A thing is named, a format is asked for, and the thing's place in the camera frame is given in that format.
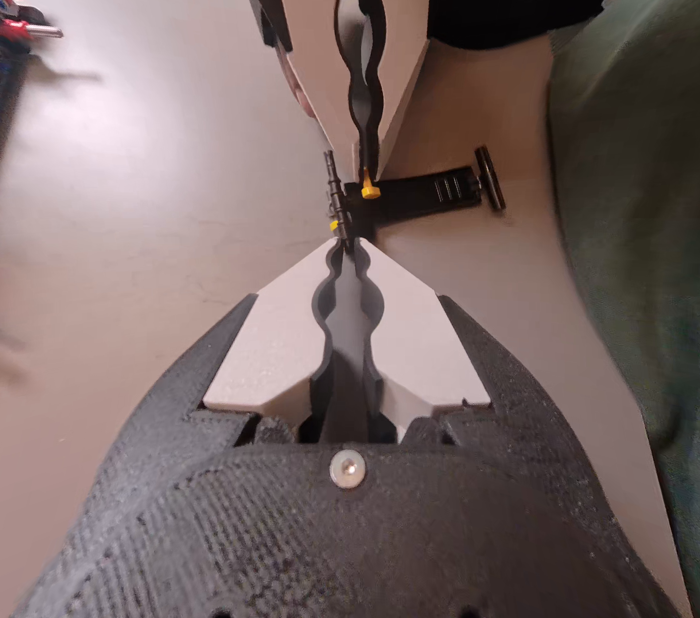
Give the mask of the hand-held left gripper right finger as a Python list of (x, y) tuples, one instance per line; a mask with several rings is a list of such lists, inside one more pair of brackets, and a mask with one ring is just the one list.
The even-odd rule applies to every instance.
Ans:
[(412, 421), (491, 398), (437, 293), (366, 239), (363, 286), (372, 331), (369, 375), (378, 386), (375, 409), (406, 433)]

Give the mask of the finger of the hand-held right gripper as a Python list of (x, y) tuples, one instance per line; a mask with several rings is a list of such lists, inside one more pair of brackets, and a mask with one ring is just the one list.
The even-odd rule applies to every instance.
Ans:
[(380, 178), (396, 145), (428, 48), (430, 0), (360, 0), (366, 15), (358, 178)]
[(354, 160), (358, 131), (349, 111), (351, 76), (336, 35), (337, 0), (282, 0), (287, 58), (336, 160)]

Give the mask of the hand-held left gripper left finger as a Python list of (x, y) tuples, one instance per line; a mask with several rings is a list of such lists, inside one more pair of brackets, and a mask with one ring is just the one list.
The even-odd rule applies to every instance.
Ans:
[(311, 415), (311, 378), (326, 347), (313, 298), (339, 247), (328, 240), (257, 293), (203, 397), (207, 410), (277, 417), (292, 428)]

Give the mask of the black curved lego panel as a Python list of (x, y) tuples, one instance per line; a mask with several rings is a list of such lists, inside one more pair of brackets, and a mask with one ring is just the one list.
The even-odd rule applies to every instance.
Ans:
[(471, 209), (488, 201), (495, 213), (506, 210), (495, 167), (485, 146), (475, 150), (477, 169), (464, 166), (429, 175), (376, 183), (380, 195), (363, 196), (362, 184), (345, 183), (345, 207), (354, 235), (374, 241), (377, 230), (407, 220)]

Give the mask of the lego car chassis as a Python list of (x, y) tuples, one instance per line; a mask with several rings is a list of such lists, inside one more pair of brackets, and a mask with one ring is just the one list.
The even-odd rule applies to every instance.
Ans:
[(1, 0), (1, 94), (19, 77), (35, 41), (63, 37), (42, 11), (23, 0)]

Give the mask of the person's right hand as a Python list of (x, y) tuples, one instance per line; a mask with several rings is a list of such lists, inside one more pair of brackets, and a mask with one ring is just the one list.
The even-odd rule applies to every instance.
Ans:
[(287, 81), (288, 87), (291, 90), (293, 97), (295, 98), (299, 106), (302, 108), (304, 113), (315, 120), (316, 115), (314, 113), (313, 107), (311, 106), (310, 101), (308, 100), (295, 72), (293, 71), (288, 55), (282, 51), (282, 53), (279, 56), (279, 59), (281, 63), (281, 68), (284, 72), (285, 80)]

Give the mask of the person's green sweatshirt torso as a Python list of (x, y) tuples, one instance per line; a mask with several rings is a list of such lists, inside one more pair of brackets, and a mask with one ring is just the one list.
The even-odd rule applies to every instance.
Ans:
[(699, 616), (699, 0), (615, 0), (555, 55), (564, 244), (632, 390)]

